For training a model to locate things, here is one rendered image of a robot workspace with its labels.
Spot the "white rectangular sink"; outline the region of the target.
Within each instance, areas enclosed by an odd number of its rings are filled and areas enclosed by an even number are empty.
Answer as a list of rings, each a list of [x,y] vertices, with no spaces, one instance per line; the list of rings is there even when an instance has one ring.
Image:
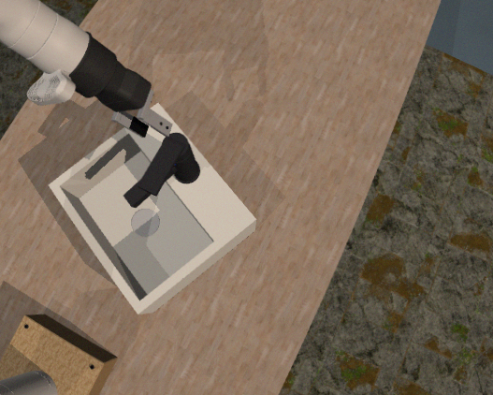
[[[150,126],[145,138],[124,127],[49,184],[138,315],[154,313],[255,232],[255,217],[188,138],[197,180],[173,175],[157,196],[129,205],[123,194],[164,138]]]

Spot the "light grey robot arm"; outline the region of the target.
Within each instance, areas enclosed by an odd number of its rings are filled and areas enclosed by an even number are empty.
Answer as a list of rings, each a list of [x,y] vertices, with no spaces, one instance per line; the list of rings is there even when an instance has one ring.
[[[24,58],[44,45],[57,14],[39,0],[0,0],[0,42]],[[0,380],[0,395],[57,395],[52,378],[41,371]]]

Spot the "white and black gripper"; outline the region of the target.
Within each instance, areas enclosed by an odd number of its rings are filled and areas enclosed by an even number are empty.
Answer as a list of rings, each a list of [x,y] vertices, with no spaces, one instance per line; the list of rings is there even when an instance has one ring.
[[[112,122],[142,138],[149,126],[169,137],[173,124],[149,108],[154,96],[151,83],[124,67],[115,53],[70,20],[57,14],[44,45],[26,59],[44,72],[27,92],[37,105],[66,102],[76,91],[87,98],[95,96],[114,110]],[[126,110],[139,110],[137,118]]]

